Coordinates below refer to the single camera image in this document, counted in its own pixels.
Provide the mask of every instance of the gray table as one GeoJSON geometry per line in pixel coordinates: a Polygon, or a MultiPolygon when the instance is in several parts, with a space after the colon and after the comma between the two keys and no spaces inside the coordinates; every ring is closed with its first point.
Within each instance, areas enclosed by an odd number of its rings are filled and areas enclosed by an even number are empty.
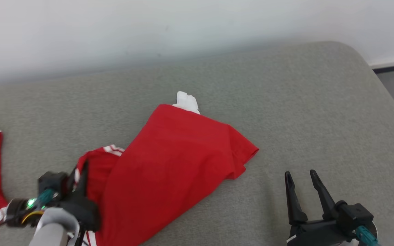
{"type": "MultiPolygon", "coordinates": [[[[394,245],[394,101],[363,58],[336,42],[1,86],[7,199],[35,196],[40,175],[70,171],[85,151],[125,148],[179,90],[261,150],[239,179],[145,245],[284,245],[286,170],[309,219],[321,218],[312,168],[335,201],[369,209],[382,244],[394,245]]],[[[32,233],[0,229],[0,245],[25,246],[32,233]]]]}

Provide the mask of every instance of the white wall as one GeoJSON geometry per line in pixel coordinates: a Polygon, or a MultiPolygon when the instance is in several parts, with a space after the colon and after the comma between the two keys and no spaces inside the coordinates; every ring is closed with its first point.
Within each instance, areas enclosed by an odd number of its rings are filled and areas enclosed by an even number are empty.
{"type": "Polygon", "coordinates": [[[336,40],[394,63],[394,0],[0,0],[0,82],[336,40]]]}

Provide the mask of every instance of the green light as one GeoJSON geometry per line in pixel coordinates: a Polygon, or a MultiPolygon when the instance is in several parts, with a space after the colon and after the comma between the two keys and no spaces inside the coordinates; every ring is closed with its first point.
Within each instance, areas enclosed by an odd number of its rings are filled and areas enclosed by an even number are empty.
{"type": "Polygon", "coordinates": [[[33,207],[34,202],[36,201],[36,198],[30,199],[27,202],[27,208],[33,207]]]}

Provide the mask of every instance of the red sleeve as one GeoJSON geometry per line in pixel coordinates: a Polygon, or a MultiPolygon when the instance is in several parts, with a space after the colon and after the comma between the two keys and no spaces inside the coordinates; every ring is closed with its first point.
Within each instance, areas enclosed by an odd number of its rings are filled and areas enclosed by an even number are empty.
{"type": "Polygon", "coordinates": [[[235,179],[258,151],[231,126],[160,105],[112,170],[101,201],[104,245],[139,245],[235,179]]]}

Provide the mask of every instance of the yellow wire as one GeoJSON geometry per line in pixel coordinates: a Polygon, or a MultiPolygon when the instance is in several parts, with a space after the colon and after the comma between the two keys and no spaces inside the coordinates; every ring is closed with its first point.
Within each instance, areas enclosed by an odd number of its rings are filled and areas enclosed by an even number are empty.
{"type": "Polygon", "coordinates": [[[30,217],[32,215],[43,215],[43,211],[33,211],[33,212],[29,213],[27,216],[24,217],[21,224],[23,224],[28,219],[28,217],[30,217]]]}

